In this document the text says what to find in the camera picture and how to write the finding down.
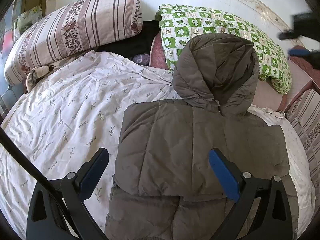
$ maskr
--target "striped fabric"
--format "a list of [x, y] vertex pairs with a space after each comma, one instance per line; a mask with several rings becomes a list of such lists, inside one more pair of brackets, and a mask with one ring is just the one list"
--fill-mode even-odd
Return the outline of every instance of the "striped fabric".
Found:
[[289, 108], [287, 119], [305, 149], [311, 181], [316, 190], [316, 210], [320, 206], [320, 95], [313, 89], [304, 92]]
[[139, 0], [79, 0], [32, 25], [15, 43], [4, 76], [16, 85], [37, 66], [130, 38], [142, 29]]

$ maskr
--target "white bedsheet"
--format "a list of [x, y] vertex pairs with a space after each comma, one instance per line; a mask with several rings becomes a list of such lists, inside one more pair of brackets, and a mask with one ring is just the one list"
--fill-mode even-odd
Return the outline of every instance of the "white bedsheet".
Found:
[[263, 119], [267, 125], [280, 125], [287, 146], [289, 157], [289, 175], [296, 187], [299, 203], [298, 232], [299, 237], [310, 224], [315, 210], [315, 188], [311, 182], [309, 163], [303, 145], [290, 122], [284, 114], [269, 108], [261, 109], [251, 105], [248, 112]]
[[[77, 171], [100, 147], [109, 165], [85, 204], [103, 230], [124, 110], [134, 102], [179, 98], [172, 75], [142, 67], [119, 55], [88, 52], [51, 74], [22, 96], [2, 127], [30, 161], [50, 180]], [[257, 107], [250, 112], [268, 125], [281, 125], [290, 172], [299, 200], [298, 234], [312, 217], [311, 179], [303, 146], [286, 119]], [[35, 180], [0, 146], [0, 208], [13, 229], [26, 239], [29, 201]]]

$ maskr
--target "green checkered pillow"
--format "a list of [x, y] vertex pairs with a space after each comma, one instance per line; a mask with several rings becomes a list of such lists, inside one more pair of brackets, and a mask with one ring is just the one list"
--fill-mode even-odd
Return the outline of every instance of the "green checkered pillow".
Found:
[[230, 33], [253, 42], [260, 62], [259, 78], [271, 77], [279, 93], [289, 92], [292, 78], [282, 49], [253, 24], [224, 11], [171, 4], [160, 5], [156, 19], [162, 20], [162, 46], [170, 71], [190, 38], [206, 33]]

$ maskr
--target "black cable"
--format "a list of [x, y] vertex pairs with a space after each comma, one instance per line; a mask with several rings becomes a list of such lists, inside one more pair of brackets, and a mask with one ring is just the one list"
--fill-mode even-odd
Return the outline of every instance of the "black cable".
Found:
[[58, 195], [55, 188], [47, 180], [47, 178], [28, 160], [27, 157], [18, 149], [18, 147], [11, 141], [4, 130], [0, 127], [0, 143], [8, 151], [8, 153], [32, 176], [34, 177], [40, 185], [49, 193], [53, 200], [57, 203], [58, 207], [61, 209], [62, 214], [68, 221], [72, 229], [78, 234], [78, 230], [73, 223], [70, 212], [60, 196]]

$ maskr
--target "pillow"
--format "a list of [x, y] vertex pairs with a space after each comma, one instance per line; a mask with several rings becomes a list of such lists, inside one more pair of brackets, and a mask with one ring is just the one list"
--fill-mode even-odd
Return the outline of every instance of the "pillow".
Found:
[[[295, 46], [293, 48], [307, 50], [305, 47], [302, 47], [302, 46]], [[320, 87], [320, 70], [319, 69], [313, 68], [313, 66], [302, 57], [289, 56], [289, 60], [297, 64], [304, 72], [306, 72], [312, 78], [314, 83], [318, 87]]]
[[305, 91], [289, 108], [286, 118], [297, 132], [306, 152], [310, 176], [316, 190], [316, 210], [320, 206], [320, 95]]
[[165, 55], [162, 48], [161, 32], [159, 32], [153, 39], [150, 51], [150, 67], [168, 69], [165, 61]]
[[270, 79], [265, 82], [258, 80], [252, 104], [260, 108], [268, 107], [274, 111], [279, 111], [280, 104], [285, 96], [286, 95], [279, 94], [273, 88]]
[[79, 0], [32, 25], [13, 46], [4, 76], [22, 82], [37, 66], [123, 40], [142, 29], [139, 0]]
[[297, 100], [299, 96], [301, 96], [308, 89], [311, 89], [313, 86], [313, 81], [307, 73], [305, 73], [291, 60], [288, 60], [288, 64], [292, 74], [292, 87], [286, 94], [286, 101], [281, 102], [280, 108], [285, 112], [294, 103], [294, 101]]
[[160, 17], [162, 46], [169, 70], [174, 70], [190, 38], [207, 33], [230, 33], [253, 42], [260, 62], [259, 78], [271, 77], [279, 93], [289, 92], [292, 80], [283, 50], [253, 24], [224, 11], [185, 5], [160, 5], [156, 18]]

